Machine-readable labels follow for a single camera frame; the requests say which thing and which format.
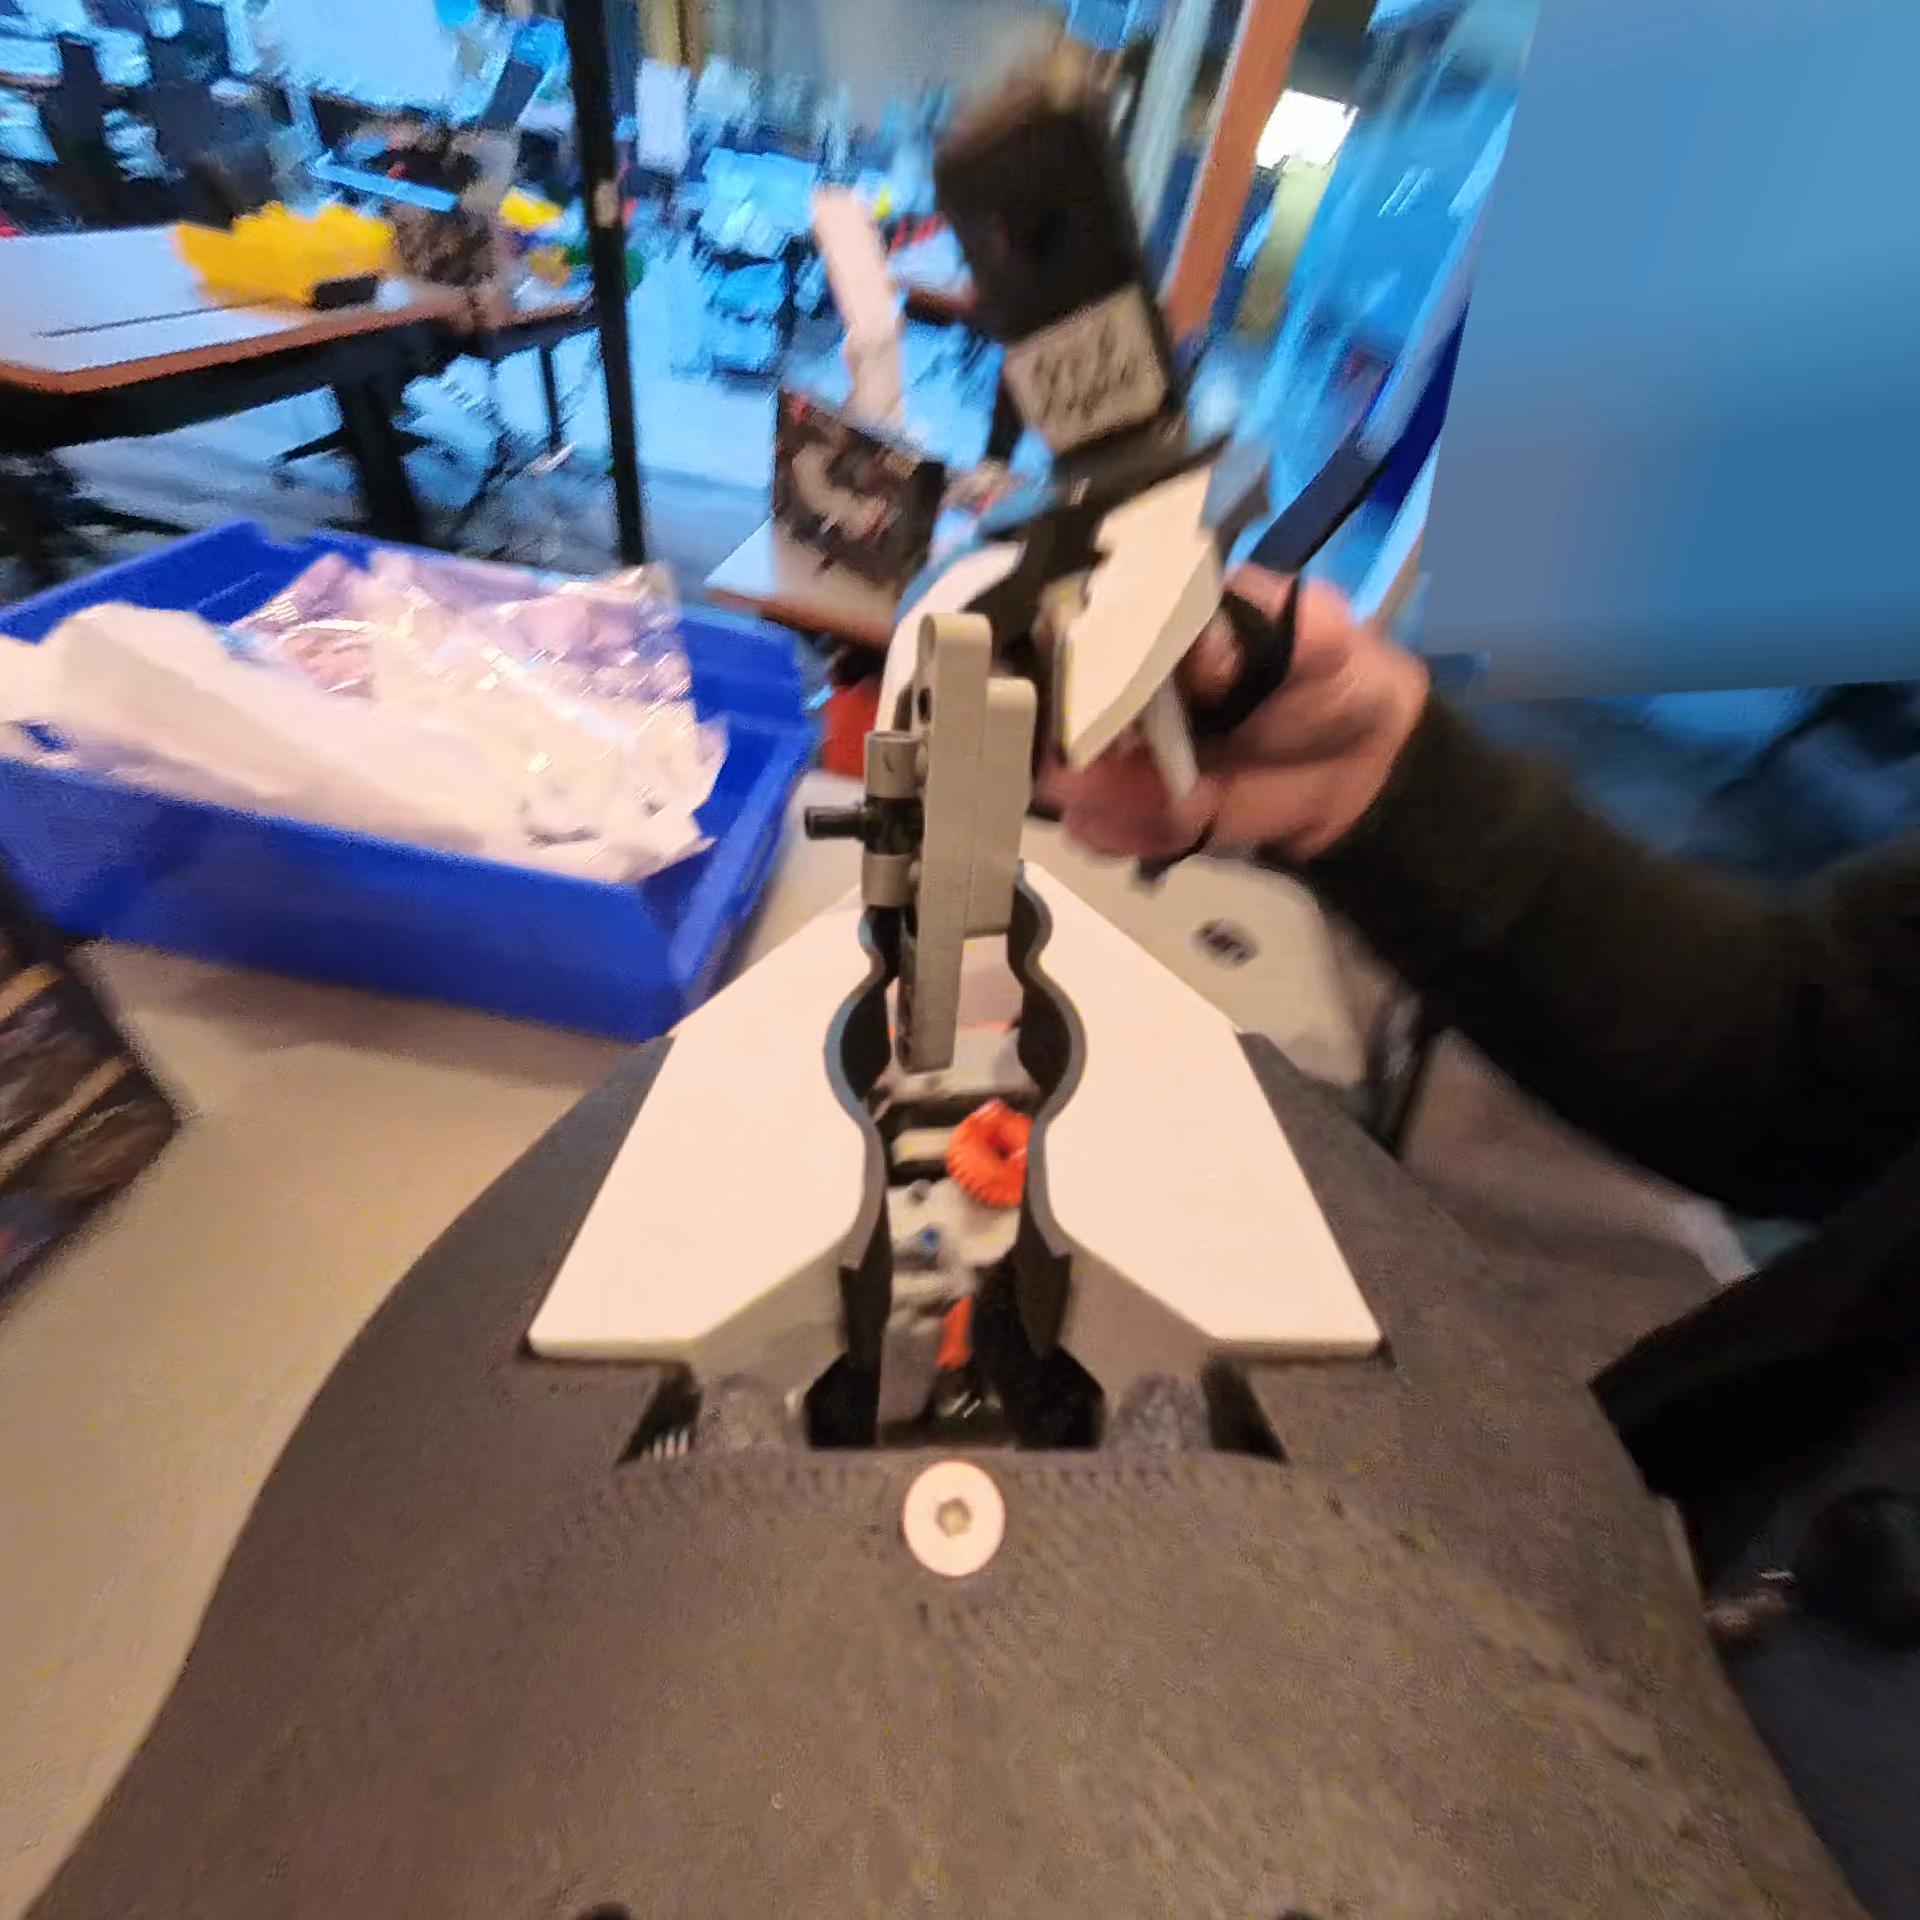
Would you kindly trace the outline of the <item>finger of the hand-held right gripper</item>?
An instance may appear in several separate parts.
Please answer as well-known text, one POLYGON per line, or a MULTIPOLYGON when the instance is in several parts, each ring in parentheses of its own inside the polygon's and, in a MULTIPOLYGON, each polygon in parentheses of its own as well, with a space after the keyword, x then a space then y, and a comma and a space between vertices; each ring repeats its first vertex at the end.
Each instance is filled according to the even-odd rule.
POLYGON ((1074 770, 1137 736, 1169 796, 1199 781, 1177 674, 1222 604, 1223 567, 1204 476, 1135 496, 1095 533, 1084 600, 1055 644, 1058 748, 1074 770))
POLYGON ((924 572, 903 591, 897 611, 897 697, 913 685, 922 623, 926 618, 966 611, 980 592, 1001 583, 1023 557, 1020 545, 972 545, 924 572))

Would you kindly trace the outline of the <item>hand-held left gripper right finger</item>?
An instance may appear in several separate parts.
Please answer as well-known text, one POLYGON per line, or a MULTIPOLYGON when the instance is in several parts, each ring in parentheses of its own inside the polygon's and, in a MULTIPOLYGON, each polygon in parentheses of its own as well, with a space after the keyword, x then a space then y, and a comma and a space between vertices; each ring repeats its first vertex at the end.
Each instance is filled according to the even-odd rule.
POLYGON ((1017 1323, 1110 1413, 1148 1379, 1377 1363, 1367 1303, 1264 1076, 1294 1067, 1030 866, 1065 1004, 1017 1237, 1017 1323))

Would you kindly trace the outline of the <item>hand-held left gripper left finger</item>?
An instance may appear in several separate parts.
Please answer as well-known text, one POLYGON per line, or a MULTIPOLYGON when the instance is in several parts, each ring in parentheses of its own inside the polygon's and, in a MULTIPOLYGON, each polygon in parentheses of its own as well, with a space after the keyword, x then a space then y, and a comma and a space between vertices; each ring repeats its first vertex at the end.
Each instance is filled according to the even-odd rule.
POLYGON ((838 901, 668 1039, 527 1330, 798 1395, 826 1450, 879 1440, 886 1339, 886 945, 838 901))

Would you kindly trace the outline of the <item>light grey double toy beam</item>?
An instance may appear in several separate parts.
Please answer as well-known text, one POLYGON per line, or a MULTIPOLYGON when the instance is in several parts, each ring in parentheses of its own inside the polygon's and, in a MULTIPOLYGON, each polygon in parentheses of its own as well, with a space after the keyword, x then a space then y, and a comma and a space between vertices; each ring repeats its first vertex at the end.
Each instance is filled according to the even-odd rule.
POLYGON ((978 613, 922 618, 911 693, 922 840, 897 1055, 907 1072, 940 1072, 953 1063, 967 951, 1012 923, 1041 693, 999 668, 978 613))

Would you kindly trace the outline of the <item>person's right hand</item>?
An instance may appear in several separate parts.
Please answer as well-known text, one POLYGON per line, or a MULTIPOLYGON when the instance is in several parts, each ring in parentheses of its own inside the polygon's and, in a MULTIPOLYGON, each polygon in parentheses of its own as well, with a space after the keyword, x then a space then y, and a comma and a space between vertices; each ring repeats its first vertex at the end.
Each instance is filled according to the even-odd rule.
POLYGON ((1337 588, 1244 565, 1231 592, 1276 616, 1294 609, 1286 683, 1233 733, 1199 748, 1177 797, 1148 748, 1128 744, 1073 770, 1041 770, 1041 802, 1103 858, 1167 863, 1195 848, 1326 852, 1383 792, 1430 704, 1422 659, 1353 613, 1337 588))

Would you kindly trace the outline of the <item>printed black card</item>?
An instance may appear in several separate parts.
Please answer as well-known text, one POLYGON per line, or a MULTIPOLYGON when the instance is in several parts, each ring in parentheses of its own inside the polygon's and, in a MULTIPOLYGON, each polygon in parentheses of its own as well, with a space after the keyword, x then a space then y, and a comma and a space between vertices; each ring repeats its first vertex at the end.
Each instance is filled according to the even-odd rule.
POLYGON ((947 488, 947 463, 804 392, 778 392, 774 524, 819 562, 906 588, 929 561, 947 488))

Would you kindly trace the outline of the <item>white rounded board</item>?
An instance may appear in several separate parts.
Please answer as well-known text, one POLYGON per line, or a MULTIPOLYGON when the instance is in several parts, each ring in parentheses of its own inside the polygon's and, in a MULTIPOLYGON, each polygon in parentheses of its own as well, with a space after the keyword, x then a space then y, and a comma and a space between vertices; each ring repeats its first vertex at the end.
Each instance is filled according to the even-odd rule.
POLYGON ((1082 850, 1055 823, 1026 828, 1024 858, 1298 1072, 1334 1088, 1360 1082, 1360 1029, 1334 937, 1300 885, 1212 856, 1146 882, 1129 863, 1082 850))

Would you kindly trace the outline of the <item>blue plastic bin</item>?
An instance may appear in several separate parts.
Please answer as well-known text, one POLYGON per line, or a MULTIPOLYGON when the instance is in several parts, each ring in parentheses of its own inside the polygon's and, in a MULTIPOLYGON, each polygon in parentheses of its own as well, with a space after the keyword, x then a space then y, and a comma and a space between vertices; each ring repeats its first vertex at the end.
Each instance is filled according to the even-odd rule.
POLYGON ((718 991, 814 745, 801 643, 679 613, 691 697, 727 729, 704 850, 636 885, 559 877, 178 800, 47 763, 6 770, 6 863, 79 941, 652 1040, 718 991))

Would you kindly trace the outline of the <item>black metal pole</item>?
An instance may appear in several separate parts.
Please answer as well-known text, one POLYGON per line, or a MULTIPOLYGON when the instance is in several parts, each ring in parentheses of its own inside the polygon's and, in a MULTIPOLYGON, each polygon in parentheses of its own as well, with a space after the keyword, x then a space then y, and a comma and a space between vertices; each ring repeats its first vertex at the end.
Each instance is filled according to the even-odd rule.
POLYGON ((649 561, 634 392, 630 233, 617 167, 617 113, 603 2, 562 2, 574 146, 583 171, 583 218, 592 276, 592 320, 603 363, 615 552, 624 567, 649 561))

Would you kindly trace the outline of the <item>white plastic bags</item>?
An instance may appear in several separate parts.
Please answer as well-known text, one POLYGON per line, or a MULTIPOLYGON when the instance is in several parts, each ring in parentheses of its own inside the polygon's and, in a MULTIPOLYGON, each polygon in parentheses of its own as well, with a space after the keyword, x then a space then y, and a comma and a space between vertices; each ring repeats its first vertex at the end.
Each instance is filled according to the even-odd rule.
POLYGON ((236 623, 120 597, 7 637, 2 720, 41 770, 601 882, 706 852, 730 756, 668 570, 396 552, 236 623))

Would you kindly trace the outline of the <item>printed toy set box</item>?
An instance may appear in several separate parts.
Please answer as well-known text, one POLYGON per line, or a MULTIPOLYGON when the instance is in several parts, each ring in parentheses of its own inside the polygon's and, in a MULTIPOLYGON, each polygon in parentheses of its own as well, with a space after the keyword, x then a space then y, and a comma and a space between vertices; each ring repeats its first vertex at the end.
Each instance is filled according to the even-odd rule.
POLYGON ((2 1295, 142 1179, 178 1104, 70 939, 2 877, 2 1295))

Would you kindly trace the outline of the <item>yellow plastic object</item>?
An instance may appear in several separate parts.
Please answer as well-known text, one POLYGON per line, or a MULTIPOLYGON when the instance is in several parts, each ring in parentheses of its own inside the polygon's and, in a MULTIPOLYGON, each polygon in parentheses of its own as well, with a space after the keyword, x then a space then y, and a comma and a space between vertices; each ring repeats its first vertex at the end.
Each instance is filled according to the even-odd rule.
POLYGON ((323 307, 323 285, 398 274, 393 226, 326 201, 311 211, 267 203, 228 226, 175 225, 177 256, 222 304, 323 307))

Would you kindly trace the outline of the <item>wooden top table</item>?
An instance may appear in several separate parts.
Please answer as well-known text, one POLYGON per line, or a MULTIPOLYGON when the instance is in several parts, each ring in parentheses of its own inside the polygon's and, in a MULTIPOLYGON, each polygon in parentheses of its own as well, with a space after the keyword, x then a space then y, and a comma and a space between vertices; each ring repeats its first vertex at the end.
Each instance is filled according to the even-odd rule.
POLYGON ((2 447, 31 460, 327 393, 360 529, 424 545, 398 427, 406 389, 465 357, 550 357, 591 329, 588 292, 470 296, 386 279, 360 304, 234 304, 162 226, 14 235, 2 244, 2 447))

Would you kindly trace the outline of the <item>person's blue garment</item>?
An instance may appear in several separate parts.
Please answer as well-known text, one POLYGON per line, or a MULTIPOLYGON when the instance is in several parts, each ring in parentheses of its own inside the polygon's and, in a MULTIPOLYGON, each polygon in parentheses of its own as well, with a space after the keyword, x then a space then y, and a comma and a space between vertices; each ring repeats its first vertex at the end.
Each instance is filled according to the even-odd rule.
POLYGON ((1791 1616, 1727 1652, 1750 1719, 1862 1907, 1919 1916, 1919 1656, 1791 1616))

